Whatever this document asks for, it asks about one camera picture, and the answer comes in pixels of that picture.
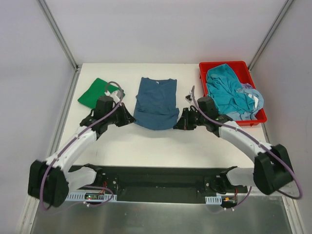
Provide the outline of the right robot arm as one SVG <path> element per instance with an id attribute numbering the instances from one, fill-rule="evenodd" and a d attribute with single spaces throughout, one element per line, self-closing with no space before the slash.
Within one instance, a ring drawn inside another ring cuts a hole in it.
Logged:
<path id="1" fill-rule="evenodd" d="M 219 180 L 222 191 L 231 192 L 242 185 L 257 187 L 263 194 L 270 195 L 293 181 L 291 162 L 284 146 L 272 146 L 247 134 L 232 118 L 219 114 L 210 97 L 194 100 L 187 95 L 186 100 L 190 106 L 183 109 L 174 129 L 190 131 L 204 126 L 208 132 L 242 151 L 253 163 L 252 168 L 232 166 L 224 170 Z"/>

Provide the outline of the dark blue t-shirt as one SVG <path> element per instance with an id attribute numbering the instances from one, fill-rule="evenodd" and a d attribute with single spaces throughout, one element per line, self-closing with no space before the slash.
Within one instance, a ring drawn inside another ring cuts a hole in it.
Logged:
<path id="1" fill-rule="evenodd" d="M 176 125 L 176 79 L 142 78 L 134 109 L 135 124 L 154 131 L 169 130 Z"/>

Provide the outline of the green t-shirt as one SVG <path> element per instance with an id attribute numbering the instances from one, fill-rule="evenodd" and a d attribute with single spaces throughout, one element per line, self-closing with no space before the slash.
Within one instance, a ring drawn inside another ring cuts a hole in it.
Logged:
<path id="1" fill-rule="evenodd" d="M 93 81 L 87 91 L 78 98 L 78 102 L 90 109 L 95 109 L 98 104 L 106 101 L 117 104 L 124 96 L 124 91 L 116 82 L 106 82 L 97 78 Z"/>

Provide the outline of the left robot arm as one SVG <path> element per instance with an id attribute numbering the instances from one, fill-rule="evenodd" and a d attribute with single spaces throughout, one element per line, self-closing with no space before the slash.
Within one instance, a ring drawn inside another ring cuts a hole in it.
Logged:
<path id="1" fill-rule="evenodd" d="M 121 97 L 109 93 L 100 96 L 95 108 L 80 122 L 64 146 L 44 161 L 35 160 L 31 164 L 28 195 L 41 203 L 59 207 L 74 190 L 87 186 L 93 190 L 99 189 L 104 184 L 101 167 L 85 164 L 73 172 L 70 171 L 71 167 L 108 130 L 109 125 L 122 127 L 134 121 Z"/>

